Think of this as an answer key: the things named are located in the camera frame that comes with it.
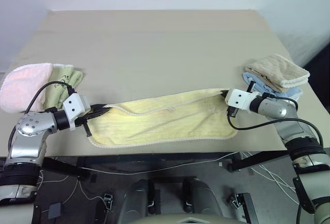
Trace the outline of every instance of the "folded towel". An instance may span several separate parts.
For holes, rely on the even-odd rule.
[[[159,142],[228,139],[236,134],[227,122],[221,90],[206,89],[143,99],[112,107],[88,120],[92,144],[103,148]]]
[[[76,87],[82,80],[83,74],[75,71],[73,65],[54,64],[49,81],[62,81]],[[43,104],[45,109],[60,108],[63,101],[67,99],[68,91],[66,86],[55,84],[46,89],[46,100]]]
[[[53,64],[39,63],[24,65],[10,72],[1,86],[0,107],[8,113],[25,111],[37,91],[52,73]],[[45,92],[42,91],[31,111],[41,111],[45,101]]]
[[[286,92],[308,82],[309,72],[281,55],[270,55],[252,64],[245,70],[258,76],[266,85],[278,92]]]
[[[251,81],[255,81],[256,84],[254,86],[254,90],[259,91],[261,93],[266,92],[282,98],[291,98],[296,101],[298,101],[299,97],[303,94],[303,91],[299,87],[288,88],[288,90],[284,93],[277,92],[271,87],[267,86],[256,75],[249,72],[243,73],[243,79],[248,85],[250,84]]]

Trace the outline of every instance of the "beige towel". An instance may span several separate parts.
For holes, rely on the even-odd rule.
[[[278,92],[308,82],[309,72],[281,55],[274,54],[246,65],[245,70],[255,74],[266,85]]]
[[[88,121],[92,144],[103,148],[159,142],[229,139],[237,131],[227,121],[221,90],[205,89],[109,104],[112,109]]]

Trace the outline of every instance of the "black cable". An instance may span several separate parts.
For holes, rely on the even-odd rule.
[[[319,131],[319,129],[314,124],[312,124],[311,122],[308,122],[308,121],[300,119],[300,118],[282,118],[282,119],[272,120],[272,121],[269,121],[269,122],[264,122],[264,123],[254,125],[254,126],[251,126],[251,127],[235,127],[232,124],[231,120],[230,120],[230,116],[227,116],[227,120],[228,120],[229,125],[233,129],[236,129],[236,130],[252,130],[252,129],[256,129],[258,127],[263,127],[263,126],[266,126],[266,125],[269,125],[269,124],[274,124],[274,123],[277,123],[277,122],[284,122],[284,121],[303,122],[303,123],[311,126],[315,130],[315,132],[317,133],[317,135],[319,137],[319,143],[320,143],[321,147],[323,148],[323,138],[322,138],[322,135],[321,135],[321,132]]]
[[[296,224],[300,224],[301,208],[302,208],[301,203],[299,203],[298,211],[297,211],[297,218],[295,220]]]
[[[68,93],[69,95],[71,95],[72,93],[74,93],[74,89],[72,88],[72,86],[70,86],[68,83],[65,83],[65,82],[62,82],[62,81],[51,81],[51,82],[48,82],[46,84],[44,84],[38,91],[37,93],[35,94],[35,96],[32,98],[29,106],[27,107],[26,111],[24,112],[24,114],[27,114],[33,103],[36,101],[37,97],[39,96],[39,94],[49,85],[52,85],[52,84],[61,84],[61,85],[64,85],[67,87],[67,90],[68,90]],[[11,148],[11,144],[12,144],[12,140],[13,140],[13,137],[14,137],[14,134],[15,134],[15,131],[16,131],[16,126],[13,127],[11,133],[10,133],[10,136],[9,136],[9,140],[8,140],[8,151],[10,150]]]
[[[289,100],[289,101],[291,101],[291,102],[294,103],[294,105],[295,105],[295,110],[298,111],[298,103],[297,103],[296,100],[291,99],[291,98],[278,97],[278,96],[274,96],[273,98],[275,98],[275,99],[283,99],[283,100]]]

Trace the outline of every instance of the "green towel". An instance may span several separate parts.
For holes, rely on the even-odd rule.
[[[73,65],[54,64],[49,81],[62,81],[72,85],[74,88],[81,82],[83,74],[74,70]],[[43,104],[44,109],[51,107],[60,108],[68,97],[66,86],[55,84],[46,88],[46,100]]]

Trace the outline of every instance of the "floor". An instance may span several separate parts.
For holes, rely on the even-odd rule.
[[[75,163],[74,157],[59,157],[58,160],[68,163]],[[105,171],[144,171],[154,168],[163,168],[180,163],[191,161],[168,161],[157,163],[118,163],[94,165],[92,168]],[[107,222],[116,223],[124,195],[130,185],[139,179],[152,179],[156,182],[156,189],[160,189],[161,213],[183,213],[181,196],[181,179],[184,177],[197,177],[207,183],[213,190],[220,208],[225,217],[239,219],[242,218],[242,210],[234,210],[226,203],[227,197],[231,193],[250,193],[259,223],[295,223],[298,206],[292,202],[276,185],[262,176],[256,174],[251,169],[230,173],[226,170],[229,160],[224,160],[222,166],[219,162],[210,162],[198,165],[186,165],[174,169],[163,170],[139,175],[108,175],[96,174],[96,182],[86,180],[82,182],[83,189],[89,197],[102,196],[104,193],[114,195],[113,211],[109,213]],[[265,166],[280,175],[289,185],[295,176],[291,167],[291,160],[288,157],[266,163]],[[257,171],[267,175],[261,168]],[[164,183],[161,179],[175,177],[177,180],[172,183]],[[60,180],[64,176],[55,173],[44,172],[44,180]],[[37,197],[37,203],[42,210],[47,210],[50,204],[63,202],[68,198],[76,184],[76,179],[69,177],[63,182],[44,183]],[[296,196],[288,188],[287,193],[295,200]],[[42,223],[94,223],[95,207],[99,200],[87,200],[81,193],[79,184],[73,196],[63,206],[63,215],[57,219],[47,219],[47,213],[42,214]],[[302,211],[301,224],[313,223],[313,216]]]

